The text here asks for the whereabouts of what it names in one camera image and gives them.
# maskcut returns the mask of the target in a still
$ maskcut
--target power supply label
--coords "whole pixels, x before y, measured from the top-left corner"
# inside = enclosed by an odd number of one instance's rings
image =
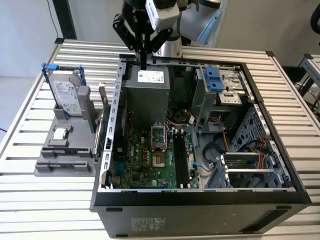
[[[70,116],[81,115],[81,108],[75,86],[69,81],[54,81],[61,107]]]
[[[138,83],[164,84],[164,72],[140,70],[138,72]]]

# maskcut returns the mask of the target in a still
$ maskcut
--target chip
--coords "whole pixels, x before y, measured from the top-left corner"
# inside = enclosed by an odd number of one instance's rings
[[[140,181],[140,174],[133,174],[132,175],[132,180],[133,181]]]
[[[166,153],[163,151],[152,152],[152,167],[165,168],[166,167]]]

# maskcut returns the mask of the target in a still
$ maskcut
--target white wall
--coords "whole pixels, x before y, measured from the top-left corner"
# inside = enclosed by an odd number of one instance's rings
[[[52,17],[62,36],[52,0]],[[0,76],[36,77],[57,38],[46,0],[0,0]]]
[[[319,0],[228,0],[216,48],[271,50],[282,65],[320,54],[310,27]]]
[[[69,0],[76,36],[82,41],[122,43],[112,27],[123,0]]]

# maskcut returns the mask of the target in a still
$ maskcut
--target motherboard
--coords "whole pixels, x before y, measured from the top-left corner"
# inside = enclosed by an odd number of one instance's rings
[[[112,183],[116,189],[199,187],[192,164],[194,147],[188,132],[169,131],[166,127],[161,130],[158,126],[150,130],[130,129],[124,155],[114,163]]]

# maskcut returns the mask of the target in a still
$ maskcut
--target ram slot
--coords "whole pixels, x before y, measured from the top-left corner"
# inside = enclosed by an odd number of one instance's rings
[[[181,133],[173,135],[173,153],[177,187],[186,188],[189,183],[189,171],[186,159],[184,135]]]

